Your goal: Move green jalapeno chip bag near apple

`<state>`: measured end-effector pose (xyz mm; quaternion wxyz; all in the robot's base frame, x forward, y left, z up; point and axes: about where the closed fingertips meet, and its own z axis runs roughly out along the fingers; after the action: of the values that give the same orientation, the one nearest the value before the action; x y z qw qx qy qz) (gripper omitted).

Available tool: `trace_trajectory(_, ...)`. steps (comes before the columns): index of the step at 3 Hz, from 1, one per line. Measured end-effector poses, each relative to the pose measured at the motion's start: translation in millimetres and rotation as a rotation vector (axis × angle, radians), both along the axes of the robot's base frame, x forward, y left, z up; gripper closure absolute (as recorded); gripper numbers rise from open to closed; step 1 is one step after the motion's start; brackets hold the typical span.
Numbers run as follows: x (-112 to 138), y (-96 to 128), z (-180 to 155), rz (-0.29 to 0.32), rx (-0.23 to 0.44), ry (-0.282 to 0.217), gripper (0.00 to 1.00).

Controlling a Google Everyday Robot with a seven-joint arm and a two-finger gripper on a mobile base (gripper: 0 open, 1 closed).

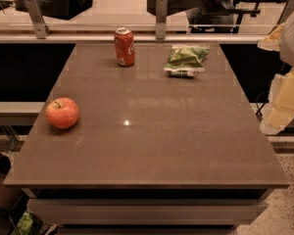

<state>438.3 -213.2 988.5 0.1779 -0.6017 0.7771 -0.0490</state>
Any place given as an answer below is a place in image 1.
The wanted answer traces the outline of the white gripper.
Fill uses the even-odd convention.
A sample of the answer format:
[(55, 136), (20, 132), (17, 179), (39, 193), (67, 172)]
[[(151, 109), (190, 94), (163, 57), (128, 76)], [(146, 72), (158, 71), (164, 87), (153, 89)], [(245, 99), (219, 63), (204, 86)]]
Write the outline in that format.
[[(258, 47), (266, 51), (280, 50), (280, 59), (294, 67), (294, 12), (263, 38)], [(294, 119), (294, 68), (286, 75), (276, 74), (271, 82), (269, 102), (264, 106), (261, 131), (275, 135)]]

